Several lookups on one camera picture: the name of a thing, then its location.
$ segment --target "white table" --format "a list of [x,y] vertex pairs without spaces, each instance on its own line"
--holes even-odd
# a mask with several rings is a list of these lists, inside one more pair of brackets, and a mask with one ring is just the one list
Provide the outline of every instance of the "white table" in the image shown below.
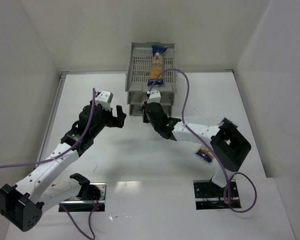
[[[225,210],[196,210],[194,180],[209,180],[216,163],[202,162],[194,152],[198,144],[161,138],[141,117],[127,116],[124,127],[105,128],[94,145],[58,178],[80,173],[92,182],[107,182],[105,212],[92,216],[99,239],[294,239],[273,179],[266,178],[256,143],[231,72],[188,73],[190,97],[186,121],[217,125],[224,117],[232,120],[251,143],[252,149],[240,171],[255,182],[257,205],[245,214]],[[113,93],[112,107],[122,105],[128,113],[125,74],[67,75],[53,127],[43,148],[45,159],[78,119],[92,98],[92,88]],[[182,75],[177,78],[173,116],[180,117],[186,93]],[[243,208],[253,201],[248,181],[238,177]],[[88,230],[88,213],[74,213]],[[29,232],[14,225],[6,239],[84,239],[68,216],[49,210]]]

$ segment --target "food item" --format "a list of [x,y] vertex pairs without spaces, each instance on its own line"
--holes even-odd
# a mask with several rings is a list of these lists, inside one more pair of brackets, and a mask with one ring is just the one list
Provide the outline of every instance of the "food item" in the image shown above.
[[[148,86],[151,86],[156,77],[164,70],[164,52],[168,49],[167,46],[152,46],[152,63],[151,71],[148,80]],[[164,84],[163,74],[159,76],[154,85],[162,86]]]

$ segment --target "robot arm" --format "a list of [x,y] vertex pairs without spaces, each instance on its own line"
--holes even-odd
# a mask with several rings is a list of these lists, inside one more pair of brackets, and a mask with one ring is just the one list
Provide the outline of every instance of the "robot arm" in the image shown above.
[[70,164],[79,159],[82,154],[94,143],[94,138],[104,127],[124,126],[126,114],[121,106],[116,106],[117,117],[113,116],[110,106],[113,94],[109,91],[99,92],[95,97],[94,111],[88,131],[81,141],[64,154],[55,159],[78,141],[83,134],[91,112],[92,102],[83,108],[71,130],[61,139],[56,149],[47,159],[55,159],[40,164],[33,172],[14,186],[5,184],[0,189],[0,213],[23,232],[33,228],[40,220],[42,214],[51,207],[73,196],[85,199],[93,190],[99,194],[100,190],[90,185],[90,181],[84,176],[75,173],[61,183],[53,184],[57,176]]
[[[168,117],[159,102],[160,93],[156,90],[150,92],[149,99],[143,106],[144,123],[151,123],[154,130],[165,139],[202,144],[185,127],[186,124],[212,147],[219,156],[228,178],[238,172],[251,149],[251,145],[232,123],[227,122],[221,126],[183,124],[179,118]],[[226,186],[226,178],[220,167],[213,175],[212,182],[221,188]]]

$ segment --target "purple cable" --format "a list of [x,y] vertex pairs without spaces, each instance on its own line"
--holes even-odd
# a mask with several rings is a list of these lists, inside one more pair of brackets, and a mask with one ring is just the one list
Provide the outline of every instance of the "purple cable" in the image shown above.
[[[187,84],[187,89],[186,89],[186,95],[185,95],[185,100],[184,100],[184,103],[183,103],[183,107],[182,107],[182,112],[181,112],[181,119],[182,119],[182,123],[185,124],[186,121],[185,121],[185,109],[186,109],[186,104],[187,104],[187,101],[188,101],[188,97],[189,97],[189,90],[190,90],[190,84],[189,84],[189,79],[187,77],[187,75],[179,70],[179,69],[176,69],[176,68],[170,68],[170,69],[166,69],[164,71],[162,71],[160,74],[158,74],[158,76],[156,76],[155,80],[153,81],[152,85],[150,86],[149,88],[149,92],[152,90],[152,88],[155,86],[156,82],[158,81],[158,78],[164,74],[165,72],[168,72],[168,71],[176,71],[176,72],[179,72],[181,73],[184,77],[185,77],[185,80],[186,80],[186,84]],[[224,191],[223,191],[223,199],[224,199],[224,202],[226,204],[229,204],[229,208],[236,212],[236,213],[246,213],[248,211],[250,211],[256,204],[257,202],[257,198],[258,198],[258,195],[257,195],[257,189],[256,189],[256,186],[254,185],[254,183],[251,181],[251,179],[245,175],[244,173],[242,172],[236,172],[234,173],[230,179],[228,178],[228,175],[227,175],[227,172],[226,172],[226,169],[224,167],[224,165],[222,164],[221,160],[219,159],[219,157],[216,155],[216,153],[214,152],[214,150],[199,136],[197,135],[188,125],[184,125],[188,130],[189,132],[191,132],[197,139],[199,139],[200,142],[203,143],[203,145],[206,146],[206,148],[214,155],[215,159],[217,160],[217,162],[219,163],[221,169],[222,169],[222,172],[224,174],[224,177],[225,177],[225,180],[226,180],[226,186],[224,188]],[[242,175],[244,176],[252,185],[253,187],[253,190],[254,190],[254,201],[252,203],[252,205],[245,209],[245,210],[242,210],[242,211],[239,211],[239,210],[235,210],[231,207],[231,196],[232,196],[232,192],[231,192],[231,187],[230,187],[230,182],[231,180],[234,178],[235,175]]]
[[70,214],[70,212],[68,211],[68,209],[67,209],[63,204],[60,203],[59,206],[66,212],[66,214],[68,214],[68,216],[69,216],[69,218],[71,219],[71,221],[72,221],[73,225],[75,226],[75,228],[76,228],[83,236],[85,236],[85,237],[86,237],[87,239],[89,239],[89,240],[95,240],[95,239],[96,239],[96,235],[95,235],[95,233],[94,233],[94,231],[93,231],[93,229],[92,229],[92,227],[91,227],[91,215],[92,215],[92,213],[93,213],[98,207],[100,207],[102,204],[103,204],[103,203],[97,204],[97,205],[91,210],[91,212],[89,213],[88,224],[89,224],[89,228],[90,228],[90,231],[91,231],[93,237],[88,236],[86,233],[84,233],[84,231],[82,231],[82,230],[80,229],[80,227],[78,226],[78,224],[76,223],[76,221],[74,220],[74,218],[71,216],[71,214]]
[[[92,103],[94,103],[94,99],[96,97],[96,90],[95,88],[92,89]],[[6,168],[14,168],[14,167],[27,167],[27,166],[33,166],[33,165],[40,165],[40,164],[45,164],[45,163],[49,163],[51,161],[54,161],[58,158],[61,158],[63,155],[67,154],[68,152],[70,152],[71,150],[73,150],[80,142],[81,140],[85,137],[88,129],[89,129],[89,126],[90,126],[90,123],[91,123],[91,120],[92,120],[92,116],[94,114],[94,108],[95,108],[95,104],[92,104],[91,105],[91,110],[90,110],[90,115],[89,115],[89,119],[88,119],[88,122],[85,126],[85,129],[82,133],[82,135],[78,138],[78,140],[72,145],[72,147],[68,148],[67,150],[65,150],[63,153],[59,154],[58,156],[56,156],[54,159],[50,158],[50,159],[47,159],[47,160],[43,160],[43,161],[39,161],[39,162],[29,162],[29,163],[19,163],[19,164],[8,164],[8,165],[1,165],[0,166],[0,169],[6,169]]]

